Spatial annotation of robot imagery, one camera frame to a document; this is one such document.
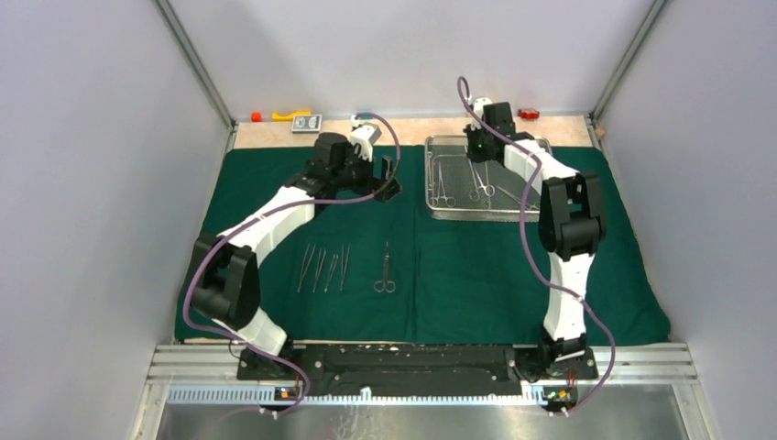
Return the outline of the yellow toy piece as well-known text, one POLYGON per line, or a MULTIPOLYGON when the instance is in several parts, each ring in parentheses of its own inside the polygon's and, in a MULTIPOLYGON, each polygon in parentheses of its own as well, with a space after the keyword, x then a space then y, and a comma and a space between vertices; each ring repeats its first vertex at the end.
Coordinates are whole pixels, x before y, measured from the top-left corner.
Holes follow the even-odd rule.
POLYGON ((301 110, 301 111, 294 111, 287 114, 280 114, 278 112, 274 112, 271 116, 271 120, 273 122, 289 122, 292 121, 297 116, 310 116, 312 112, 310 110, 301 110))

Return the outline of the dark green surgical drape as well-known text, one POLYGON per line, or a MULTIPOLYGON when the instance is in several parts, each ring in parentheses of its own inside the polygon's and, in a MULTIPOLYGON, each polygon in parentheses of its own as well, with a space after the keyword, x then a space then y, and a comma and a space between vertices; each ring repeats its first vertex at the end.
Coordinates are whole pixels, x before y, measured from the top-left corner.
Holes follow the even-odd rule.
MULTIPOLYGON (((218 234, 252 215, 312 155, 312 148, 241 149, 225 157, 202 232, 218 234)), ((620 346, 669 340, 670 320, 651 289, 640 247, 605 156, 593 148, 553 155, 603 182, 607 236, 586 300, 620 346)), ((424 150, 403 147, 401 193, 387 203, 328 206, 295 230, 260 269, 261 307, 294 340, 432 344, 536 344, 549 291, 533 274, 516 223, 432 219, 425 202, 424 150), (385 243, 393 293, 377 293, 385 243), (315 245, 301 291, 305 248, 315 245), (351 245, 345 290, 340 268, 323 291, 330 261, 351 245), (317 254, 327 250, 312 292, 317 254)))

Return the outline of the steel tweezers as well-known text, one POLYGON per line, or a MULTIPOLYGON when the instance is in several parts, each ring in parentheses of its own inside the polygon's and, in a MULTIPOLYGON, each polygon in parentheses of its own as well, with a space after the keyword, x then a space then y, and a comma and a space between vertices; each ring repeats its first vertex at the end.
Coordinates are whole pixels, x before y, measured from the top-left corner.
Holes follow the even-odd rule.
POLYGON ((307 276, 309 267, 312 264, 312 258, 314 256, 315 250, 316 250, 316 246, 315 245, 311 245, 311 244, 309 244, 305 248, 305 252, 304 252, 304 255, 303 255, 303 258, 302 258, 302 262, 301 262, 300 277, 299 277, 299 280, 298 280, 298 286, 297 286, 296 292, 300 292, 301 291, 301 288, 302 288, 302 285, 303 285, 303 283, 305 281, 305 278, 307 276))
POLYGON ((337 268, 338 260, 339 260, 339 255, 338 254, 334 254, 333 257, 332 257, 329 269, 327 271, 327 277, 326 277, 326 280, 325 280, 325 284, 323 286, 323 291, 324 292, 328 292, 329 289, 330 289, 330 285, 332 283, 332 279, 334 277, 334 273, 335 273, 336 268, 337 268))
POLYGON ((349 257, 350 257, 350 250, 351 245, 343 245, 341 248, 341 255, 340 255, 340 284, 339 284, 339 291, 343 292, 345 290, 345 280, 348 270, 348 263, 349 263, 349 257))
POLYGON ((320 279, 322 277, 323 273, 323 266, 326 261, 326 254, 327 250, 325 248, 321 248, 319 250, 319 253, 317 255, 317 260, 315 264, 315 270, 313 274, 313 284, 312 284, 312 292, 316 292, 318 289, 318 285, 320 283, 320 279))

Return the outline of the surgical forceps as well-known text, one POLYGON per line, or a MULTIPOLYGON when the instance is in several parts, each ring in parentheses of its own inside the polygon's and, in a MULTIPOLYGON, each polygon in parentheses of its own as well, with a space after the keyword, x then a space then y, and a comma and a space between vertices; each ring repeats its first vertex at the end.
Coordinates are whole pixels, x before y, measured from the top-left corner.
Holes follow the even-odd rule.
POLYGON ((443 167, 441 163, 437 164, 435 193, 430 199, 430 204, 433 208, 453 208, 456 206, 456 199, 453 196, 448 195, 445 189, 443 167))

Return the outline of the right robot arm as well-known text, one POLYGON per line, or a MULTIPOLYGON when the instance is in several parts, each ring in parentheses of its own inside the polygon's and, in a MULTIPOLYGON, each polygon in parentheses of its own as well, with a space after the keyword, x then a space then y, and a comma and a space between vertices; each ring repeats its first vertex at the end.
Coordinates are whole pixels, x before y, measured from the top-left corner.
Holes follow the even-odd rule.
POLYGON ((517 132, 509 103, 477 98, 467 104, 467 156, 495 161, 540 196, 539 239, 551 263, 550 298, 537 364, 561 378, 587 348, 584 306, 588 274, 607 234, 603 185, 594 172, 575 170, 517 132))

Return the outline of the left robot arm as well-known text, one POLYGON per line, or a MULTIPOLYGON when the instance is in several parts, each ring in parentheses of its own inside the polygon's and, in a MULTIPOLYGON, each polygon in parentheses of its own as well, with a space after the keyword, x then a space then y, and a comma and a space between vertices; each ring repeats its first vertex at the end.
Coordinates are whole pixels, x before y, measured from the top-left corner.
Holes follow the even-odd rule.
POLYGON ((396 161, 383 159, 374 173, 373 148, 379 126, 362 124, 348 135, 325 132, 302 170, 288 179, 261 208, 218 235, 195 241, 184 298, 185 313, 211 320, 211 332, 235 337, 261 351, 259 367, 272 379, 290 374, 294 356, 283 347, 287 333, 261 306, 259 268, 292 232, 311 222, 337 194, 355 194, 354 203, 387 201, 401 189, 396 161))

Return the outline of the red toy block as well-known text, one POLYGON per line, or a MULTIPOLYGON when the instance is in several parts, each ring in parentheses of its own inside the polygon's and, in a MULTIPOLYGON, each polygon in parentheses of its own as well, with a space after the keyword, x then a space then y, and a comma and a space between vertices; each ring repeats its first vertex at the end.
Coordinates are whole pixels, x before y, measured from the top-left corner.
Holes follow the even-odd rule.
POLYGON ((520 108, 517 114, 523 120, 537 120, 541 116, 536 108, 520 108))

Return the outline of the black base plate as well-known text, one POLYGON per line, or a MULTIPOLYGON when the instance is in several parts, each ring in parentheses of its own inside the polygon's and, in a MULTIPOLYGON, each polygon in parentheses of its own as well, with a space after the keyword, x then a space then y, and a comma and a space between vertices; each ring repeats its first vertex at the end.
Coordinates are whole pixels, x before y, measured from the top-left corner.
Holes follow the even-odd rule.
POLYGON ((307 344, 285 346, 277 362, 245 348, 237 354, 239 380, 278 380, 277 395, 291 399, 513 396, 530 384, 595 380, 591 351, 559 364, 542 363, 536 346, 445 344, 307 344))

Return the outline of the playing card box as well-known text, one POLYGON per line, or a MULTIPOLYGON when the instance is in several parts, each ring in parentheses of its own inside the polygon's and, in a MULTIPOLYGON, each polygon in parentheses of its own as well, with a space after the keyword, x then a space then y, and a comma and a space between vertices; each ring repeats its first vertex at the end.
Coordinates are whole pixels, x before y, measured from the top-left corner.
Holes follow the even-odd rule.
POLYGON ((295 115, 291 121, 291 132, 293 134, 320 133, 322 125, 322 115, 295 115))

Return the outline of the metal mesh instrument tray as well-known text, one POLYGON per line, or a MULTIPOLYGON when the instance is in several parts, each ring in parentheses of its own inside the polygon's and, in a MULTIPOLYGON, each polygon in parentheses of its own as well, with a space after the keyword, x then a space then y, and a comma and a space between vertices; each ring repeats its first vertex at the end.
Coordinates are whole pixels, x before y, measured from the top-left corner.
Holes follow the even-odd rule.
POLYGON ((452 221, 518 222, 520 220, 522 212, 520 205, 499 192, 496 186, 501 186, 521 197, 525 181, 495 161, 475 163, 483 179, 496 189, 491 202, 488 203, 486 200, 473 202, 469 199, 468 193, 473 188, 473 180, 468 167, 470 159, 466 156, 466 137, 453 135, 428 137, 424 144, 424 152, 426 154, 425 202, 431 217, 452 221), (443 167, 447 194, 456 199, 456 206, 453 208, 433 208, 430 204, 430 199, 435 193, 438 163, 443 167))

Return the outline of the aluminium frame rail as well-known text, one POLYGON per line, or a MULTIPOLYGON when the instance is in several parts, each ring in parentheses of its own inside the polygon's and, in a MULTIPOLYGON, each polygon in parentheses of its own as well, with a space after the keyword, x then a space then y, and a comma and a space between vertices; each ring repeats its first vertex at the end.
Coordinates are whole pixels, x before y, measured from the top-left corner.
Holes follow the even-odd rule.
MULTIPOLYGON (((248 363, 237 357, 239 346, 193 344, 158 346, 147 373, 148 381, 227 382, 257 380, 247 373, 248 363)), ((294 346, 285 357, 301 367, 312 380, 327 373, 345 371, 485 372, 487 378, 507 375, 523 360, 536 357, 531 346, 520 345, 413 345, 324 344, 294 346)), ((590 384, 605 371, 607 383, 674 384, 698 382, 698 373, 687 345, 660 343, 647 346, 594 346, 576 376, 590 384)))

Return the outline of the surgical scissors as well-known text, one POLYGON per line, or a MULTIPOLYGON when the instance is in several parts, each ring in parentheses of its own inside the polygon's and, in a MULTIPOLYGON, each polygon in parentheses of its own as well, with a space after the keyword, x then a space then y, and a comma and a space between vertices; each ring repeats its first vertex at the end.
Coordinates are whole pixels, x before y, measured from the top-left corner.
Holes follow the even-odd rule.
POLYGON ((392 293, 397 289, 397 284, 390 278, 390 246, 389 242, 385 243, 381 276, 374 282, 374 290, 377 293, 392 293))

